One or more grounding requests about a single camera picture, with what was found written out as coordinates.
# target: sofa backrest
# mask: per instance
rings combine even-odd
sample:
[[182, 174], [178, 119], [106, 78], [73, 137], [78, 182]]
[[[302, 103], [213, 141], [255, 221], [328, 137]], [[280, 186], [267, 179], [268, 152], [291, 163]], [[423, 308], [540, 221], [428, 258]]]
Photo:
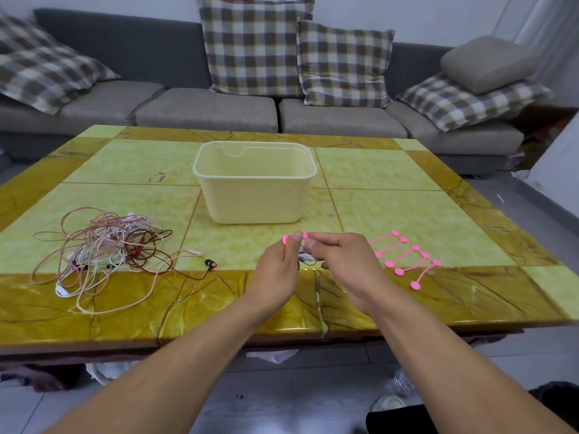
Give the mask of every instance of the sofa backrest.
[[[211, 76], [198, 22], [157, 20], [41, 8], [36, 20], [49, 34], [107, 65], [125, 80], [163, 86], [209, 88]], [[450, 47], [394, 42], [386, 71], [388, 95], [440, 71]]]

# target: coffee table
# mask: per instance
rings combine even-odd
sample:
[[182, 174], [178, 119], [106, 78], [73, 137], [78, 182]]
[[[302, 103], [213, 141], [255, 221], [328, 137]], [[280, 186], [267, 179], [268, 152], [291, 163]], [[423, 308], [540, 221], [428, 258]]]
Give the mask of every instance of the coffee table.
[[[213, 222], [191, 170], [199, 146], [211, 140], [309, 146], [319, 172], [303, 218], [293, 225]], [[200, 282], [165, 274], [146, 302], [122, 312], [72, 312], [74, 299], [57, 297], [54, 283], [30, 281], [33, 268], [57, 247], [33, 233], [58, 230], [61, 217], [81, 206], [149, 215], [174, 231], [164, 250], [201, 250], [218, 270]], [[0, 188], [0, 355], [154, 348], [242, 295], [263, 249], [295, 230], [351, 231], [368, 239], [399, 230], [442, 267], [424, 276], [419, 291], [409, 283], [422, 268], [403, 277], [385, 271], [457, 332], [507, 332], [579, 318], [579, 278], [416, 140], [95, 125]], [[418, 261], [416, 255], [401, 263]], [[204, 265], [183, 259], [177, 267], [202, 275]], [[54, 261], [43, 271], [54, 272]], [[87, 306], [99, 311], [132, 303], [151, 282], [142, 272], [117, 272]], [[293, 298], [250, 343], [367, 335], [378, 335], [376, 326], [329, 272], [302, 267]]]

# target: person's right arm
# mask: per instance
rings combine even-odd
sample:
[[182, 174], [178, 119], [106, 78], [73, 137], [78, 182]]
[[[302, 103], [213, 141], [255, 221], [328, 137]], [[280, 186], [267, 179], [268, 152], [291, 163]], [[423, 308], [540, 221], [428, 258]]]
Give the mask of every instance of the person's right arm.
[[308, 233], [306, 245], [380, 328], [438, 432], [575, 432], [396, 286], [364, 236]]

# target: checkered cushion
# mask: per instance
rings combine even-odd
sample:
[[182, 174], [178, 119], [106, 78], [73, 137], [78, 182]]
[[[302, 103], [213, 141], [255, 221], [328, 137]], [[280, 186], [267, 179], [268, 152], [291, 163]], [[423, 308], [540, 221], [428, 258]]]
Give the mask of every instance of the checkered cushion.
[[439, 130], [447, 132], [523, 108], [549, 94], [548, 88], [522, 80], [490, 93], [475, 95], [438, 73], [398, 94], [396, 99], [427, 117]]
[[314, 0], [198, 0], [213, 85], [218, 93], [303, 97], [298, 79], [298, 20]]
[[343, 30], [312, 21], [298, 24], [299, 81], [304, 105], [384, 108], [384, 72], [394, 30]]
[[119, 79], [32, 21], [0, 18], [0, 94], [56, 114], [98, 80]]

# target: plastic bin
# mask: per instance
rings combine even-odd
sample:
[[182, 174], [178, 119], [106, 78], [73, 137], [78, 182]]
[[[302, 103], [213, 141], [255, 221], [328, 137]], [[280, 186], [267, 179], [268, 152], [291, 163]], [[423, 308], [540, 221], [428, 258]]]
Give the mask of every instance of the plastic bin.
[[317, 171], [298, 143], [208, 142], [193, 164], [209, 214], [221, 224], [296, 222]]

